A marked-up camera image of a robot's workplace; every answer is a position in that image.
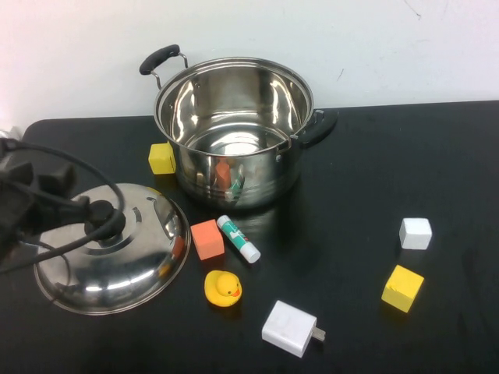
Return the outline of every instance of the pot rim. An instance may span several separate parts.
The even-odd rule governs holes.
[[[292,80],[294,83],[298,84],[301,86],[300,88],[302,89],[303,94],[305,95],[306,99],[308,100],[309,108],[308,108],[308,113],[303,120],[302,125],[299,127],[298,130],[296,130],[293,134],[288,136],[286,140],[283,140],[282,142],[275,144],[273,146],[269,146],[268,148],[264,148],[262,150],[258,150],[257,152],[252,152],[252,153],[246,153],[246,154],[235,154],[235,155],[224,155],[224,154],[217,154],[217,153],[210,153],[210,152],[204,152],[202,150],[196,150],[194,148],[191,148],[189,146],[186,146],[184,144],[177,143],[169,134],[166,133],[165,127],[161,124],[161,121],[158,117],[158,112],[159,109],[162,108],[163,103],[165,102],[167,95],[167,91],[171,90],[175,86],[178,86],[179,84],[183,84],[189,77],[191,77],[192,74],[196,72],[202,72],[202,71],[209,71],[210,69],[219,69],[223,68],[224,65],[230,66],[233,63],[239,63],[241,65],[246,64],[252,64],[252,65],[263,65],[265,69],[273,70],[274,72],[287,76],[290,80]],[[163,135],[166,136],[169,142],[175,144],[176,146],[179,146],[183,149],[188,150],[189,152],[194,152],[198,153],[204,156],[208,157],[218,157],[218,158],[230,158],[230,157],[250,157],[254,156],[257,154],[262,154],[268,151],[271,151],[273,149],[279,150],[283,146],[288,146],[290,144],[290,139],[291,136],[296,136],[300,132],[302,132],[305,127],[309,124],[310,119],[312,118],[313,111],[314,111],[314,103],[313,103],[313,94],[312,90],[310,89],[309,85],[307,82],[304,80],[304,78],[301,77],[300,74],[295,72],[294,70],[278,64],[277,62],[273,62],[271,60],[267,60],[264,58],[254,58],[254,57],[223,57],[223,58],[215,58],[212,60],[208,60],[205,62],[200,62],[198,64],[192,65],[187,69],[182,70],[181,72],[178,72],[175,74],[172,78],[168,80],[167,83],[163,85],[163,87],[159,90],[157,93],[156,99],[154,100],[154,121],[156,122],[156,126],[159,128],[159,130],[163,133]]]

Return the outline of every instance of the white charger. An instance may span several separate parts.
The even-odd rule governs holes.
[[[262,339],[301,358],[311,337],[326,338],[316,323],[316,317],[277,300],[262,329]]]

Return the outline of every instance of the stainless steel pot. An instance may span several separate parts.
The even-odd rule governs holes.
[[[170,57],[186,69],[164,86],[154,72]],[[140,66],[159,94],[154,120],[175,154],[179,184],[219,208],[251,208],[280,196],[299,175],[303,148],[334,128],[313,110],[310,88],[292,70],[259,58],[219,58],[188,67],[178,45]]]

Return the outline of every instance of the rubber duck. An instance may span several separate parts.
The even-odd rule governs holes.
[[[242,286],[235,274],[212,270],[204,280],[204,294],[211,304],[231,306],[241,298]]]

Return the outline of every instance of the yellow foam cube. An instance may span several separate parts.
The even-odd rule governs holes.
[[[170,143],[150,146],[149,165],[155,175],[175,173],[175,157]]]
[[[384,286],[381,300],[403,312],[408,312],[423,280],[420,275],[397,265]]]

